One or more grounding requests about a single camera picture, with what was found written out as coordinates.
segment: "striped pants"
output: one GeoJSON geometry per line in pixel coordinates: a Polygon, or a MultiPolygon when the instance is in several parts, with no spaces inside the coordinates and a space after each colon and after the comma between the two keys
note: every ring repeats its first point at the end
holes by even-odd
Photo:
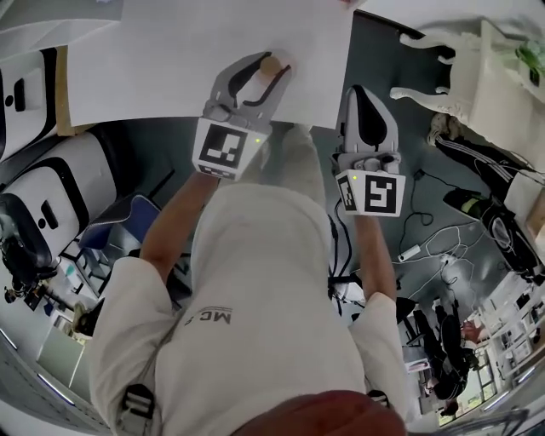
{"type": "Polygon", "coordinates": [[[519,170],[525,168],[515,157],[510,157],[509,152],[493,146],[478,146],[462,137],[451,141],[448,135],[439,135],[435,145],[449,158],[466,165],[479,175],[500,201],[507,196],[511,182],[519,170]]]}

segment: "white hoodie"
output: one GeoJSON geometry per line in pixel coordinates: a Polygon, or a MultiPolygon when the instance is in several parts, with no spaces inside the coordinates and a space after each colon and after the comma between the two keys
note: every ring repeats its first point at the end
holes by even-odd
{"type": "MultiPolygon", "coordinates": [[[[285,188],[232,185],[206,207],[192,248],[194,297],[154,361],[164,435],[226,436],[297,395],[382,390],[405,418],[394,301],[374,294],[347,328],[327,296],[330,223],[285,188]]],[[[175,322],[155,268],[113,268],[90,352],[93,403],[112,429],[175,322]]]]}

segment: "chair leg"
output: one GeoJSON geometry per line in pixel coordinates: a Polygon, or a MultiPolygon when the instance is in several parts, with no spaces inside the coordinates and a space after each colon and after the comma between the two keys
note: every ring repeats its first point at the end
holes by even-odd
{"type": "Polygon", "coordinates": [[[460,46],[460,37],[458,35],[448,34],[426,35],[421,39],[413,39],[409,35],[403,33],[399,37],[399,41],[403,45],[412,47],[413,49],[430,49],[432,47],[446,45],[447,47],[456,50],[460,46]]]}
{"type": "Polygon", "coordinates": [[[409,97],[420,106],[424,106],[430,111],[434,112],[448,113],[450,115],[456,115],[458,113],[458,110],[456,109],[456,101],[444,94],[427,95],[423,94],[422,92],[415,91],[414,89],[392,88],[390,90],[390,97],[392,97],[394,100],[409,97]]]}

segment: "gray floor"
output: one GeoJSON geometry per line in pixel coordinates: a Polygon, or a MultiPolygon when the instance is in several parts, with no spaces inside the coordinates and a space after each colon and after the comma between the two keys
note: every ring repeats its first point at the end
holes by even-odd
{"type": "MultiPolygon", "coordinates": [[[[399,125],[400,151],[403,156],[402,174],[407,176],[404,195],[404,209],[400,218],[382,219],[381,224],[392,258],[397,260],[399,240],[403,231],[404,218],[410,213],[410,191],[412,175],[418,169],[424,169],[437,175],[451,184],[462,188],[480,191],[488,194],[488,188],[480,178],[466,167],[447,158],[439,150],[429,146],[426,135],[432,113],[414,101],[391,100],[388,97],[392,86],[407,86],[432,93],[439,83],[438,77],[445,77],[448,72],[445,66],[437,62],[438,52],[430,50],[414,50],[399,44],[399,31],[392,26],[383,24],[358,15],[354,18],[350,55],[347,63],[345,88],[359,83],[370,89],[381,98],[390,109],[399,125]]],[[[191,152],[194,139],[195,118],[162,118],[145,119],[125,122],[131,140],[135,145],[142,183],[141,190],[149,192],[172,169],[175,175],[154,198],[159,205],[164,205],[176,189],[192,172],[191,152]]],[[[272,158],[266,168],[273,180],[278,159],[279,139],[287,129],[286,124],[276,123],[275,133],[271,139],[272,158]]],[[[330,175],[329,155],[341,143],[334,130],[314,128],[313,137],[322,162],[325,186],[328,198],[328,212],[333,215],[333,208],[339,198],[336,184],[330,175]]],[[[433,224],[424,227],[418,217],[410,219],[404,239],[403,250],[418,244],[442,227],[469,222],[469,219],[446,206],[442,198],[452,188],[442,183],[424,177],[417,182],[414,196],[416,210],[434,215],[433,224]]],[[[341,218],[347,223],[351,240],[353,237],[352,221],[344,214],[341,218]]],[[[340,263],[347,255],[346,243],[341,228],[340,263]]],[[[462,243],[471,244],[476,241],[483,228],[479,223],[462,229],[462,243]]],[[[440,252],[450,248],[457,242],[456,230],[443,232],[430,245],[430,250],[440,252]]],[[[358,265],[358,251],[354,250],[352,267],[358,265]]],[[[444,277],[451,280],[458,277],[452,285],[456,297],[460,301],[461,315],[467,315],[471,306],[479,299],[488,295],[502,278],[501,256],[495,244],[487,237],[472,247],[466,254],[474,265],[473,280],[470,289],[468,279],[471,265],[459,261],[453,267],[445,269],[444,277]]],[[[427,259],[416,263],[396,266],[396,273],[401,283],[399,295],[409,296],[418,290],[439,269],[438,259],[427,259]]],[[[445,303],[451,299],[449,292],[441,279],[436,277],[415,299],[423,307],[431,306],[433,298],[441,296],[445,303]]]]}

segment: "green object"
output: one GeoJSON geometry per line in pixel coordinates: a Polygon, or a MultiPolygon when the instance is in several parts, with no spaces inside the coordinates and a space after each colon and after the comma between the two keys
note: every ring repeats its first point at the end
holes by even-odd
{"type": "Polygon", "coordinates": [[[516,54],[531,71],[545,76],[545,41],[526,41],[517,48],[516,54]]]}

